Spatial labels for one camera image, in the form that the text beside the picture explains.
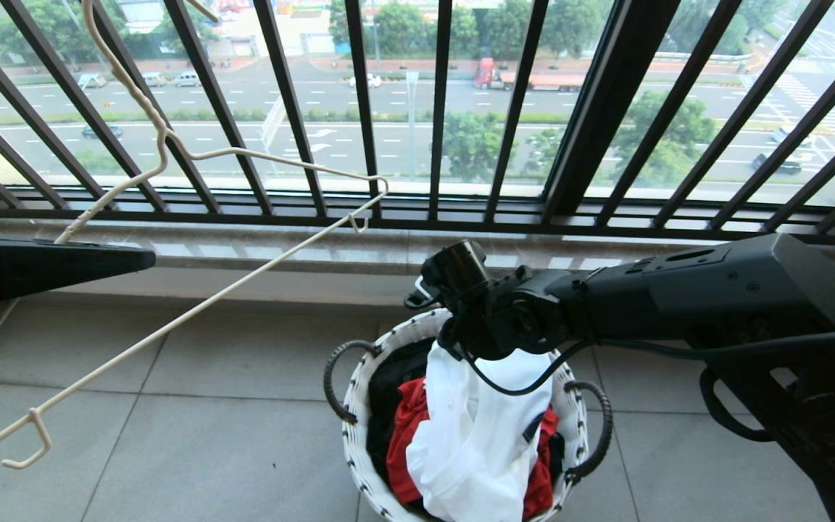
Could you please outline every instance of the van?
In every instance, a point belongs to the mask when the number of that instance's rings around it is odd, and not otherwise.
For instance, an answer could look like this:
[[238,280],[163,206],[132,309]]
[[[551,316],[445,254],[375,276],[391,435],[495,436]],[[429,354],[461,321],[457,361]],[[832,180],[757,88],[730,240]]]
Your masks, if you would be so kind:
[[195,70],[180,72],[179,76],[176,76],[176,79],[173,80],[173,83],[177,87],[200,86],[202,84],[202,82],[199,82],[199,76],[195,73]]
[[148,87],[162,87],[166,84],[166,77],[159,72],[145,72],[144,82]]
[[80,74],[76,85],[79,85],[80,89],[87,89],[89,87],[104,87],[108,82],[104,74],[96,72],[95,74]]

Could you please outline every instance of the black cable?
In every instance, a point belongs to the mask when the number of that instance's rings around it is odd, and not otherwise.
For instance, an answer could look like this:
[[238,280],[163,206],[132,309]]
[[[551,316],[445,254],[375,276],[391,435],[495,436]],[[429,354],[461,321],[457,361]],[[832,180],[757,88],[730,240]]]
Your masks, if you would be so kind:
[[536,381],[533,381],[533,383],[530,386],[527,386],[524,389],[519,390],[503,389],[503,387],[498,386],[498,384],[491,382],[491,379],[486,377],[485,374],[482,373],[481,370],[479,370],[478,367],[475,365],[475,360],[478,359],[477,357],[470,357],[470,354],[466,354],[466,360],[468,361],[468,363],[470,363],[470,367],[473,368],[473,371],[475,371],[476,375],[481,380],[485,381],[485,384],[491,386],[491,388],[494,391],[517,397],[521,394],[529,394],[531,393],[531,391],[538,389],[538,387],[540,387],[541,384],[546,383],[547,379],[549,379],[549,377],[552,376],[554,371],[559,370],[560,366],[562,366],[563,363],[566,363],[566,361],[569,360],[570,357],[575,355],[579,350],[590,347],[593,343],[594,342],[591,339],[583,339],[582,341],[578,341],[578,343],[573,344],[573,346],[569,347],[568,350],[561,353],[559,357],[556,357],[556,360],[554,360],[553,363],[550,364],[549,367],[546,370],[544,370],[539,377],[537,377]]
[[613,346],[617,347],[656,353],[666,357],[674,357],[675,359],[718,360],[723,359],[723,357],[749,357],[791,349],[835,347],[835,331],[831,331],[831,333],[810,333],[808,335],[781,337],[780,339],[769,339],[768,341],[756,341],[756,343],[736,344],[736,346],[732,347],[698,350],[672,348],[663,346],[663,344],[632,341],[630,339],[601,339],[599,343],[613,344]]

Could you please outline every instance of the robotic arm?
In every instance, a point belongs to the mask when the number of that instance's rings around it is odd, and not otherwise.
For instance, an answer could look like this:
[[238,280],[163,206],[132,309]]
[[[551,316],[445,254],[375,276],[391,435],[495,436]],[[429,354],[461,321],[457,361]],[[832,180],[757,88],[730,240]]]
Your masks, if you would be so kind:
[[[566,360],[590,344],[705,360],[700,384],[712,417],[746,439],[778,442],[835,521],[835,264],[820,252],[773,234],[587,274],[520,267],[504,278],[491,278],[484,259],[471,241],[444,249],[424,263],[405,300],[453,312],[442,347],[470,364],[517,348],[557,349]],[[649,339],[682,339],[691,349]],[[782,386],[776,368],[796,380]],[[713,393],[717,380],[763,430],[726,412]]]

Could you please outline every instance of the red truck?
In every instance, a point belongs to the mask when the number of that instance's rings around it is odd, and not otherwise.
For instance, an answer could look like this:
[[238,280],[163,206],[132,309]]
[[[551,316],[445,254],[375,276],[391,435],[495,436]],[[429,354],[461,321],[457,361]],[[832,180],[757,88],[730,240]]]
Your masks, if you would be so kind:
[[[494,60],[484,57],[478,60],[478,69],[473,85],[477,89],[514,89],[514,79],[517,76],[513,70],[498,70]],[[529,89],[550,89],[560,92],[578,92],[582,88],[584,76],[582,74],[534,74],[531,73],[527,82]]]

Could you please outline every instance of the black basket handle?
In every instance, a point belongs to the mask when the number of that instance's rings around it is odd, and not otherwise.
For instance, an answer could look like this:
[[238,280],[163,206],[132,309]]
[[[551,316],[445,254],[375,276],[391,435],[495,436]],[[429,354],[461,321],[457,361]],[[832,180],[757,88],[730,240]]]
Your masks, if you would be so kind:
[[347,410],[346,407],[341,406],[341,403],[337,400],[337,394],[334,393],[333,382],[334,366],[337,364],[337,360],[344,354],[345,351],[352,347],[362,348],[372,354],[373,357],[377,356],[382,351],[381,348],[376,347],[374,344],[369,343],[368,341],[361,341],[359,339],[346,341],[346,343],[337,347],[334,350],[334,353],[331,353],[331,357],[328,358],[327,366],[324,367],[324,396],[327,397],[328,404],[331,404],[331,409],[334,410],[334,413],[337,413],[337,416],[342,421],[355,424],[357,423],[357,416],[350,413],[350,410]]
[[[607,455],[607,450],[610,448],[610,436],[612,436],[614,429],[614,412],[610,409],[610,399],[596,384],[589,383],[589,381],[570,381],[563,386],[563,390],[567,392],[573,389],[585,389],[592,392],[601,403],[602,417],[601,436],[597,440],[594,451],[586,459],[586,462],[566,470],[566,482],[573,482],[573,485],[576,485],[584,476],[590,475]],[[584,407],[583,414],[589,414]]]

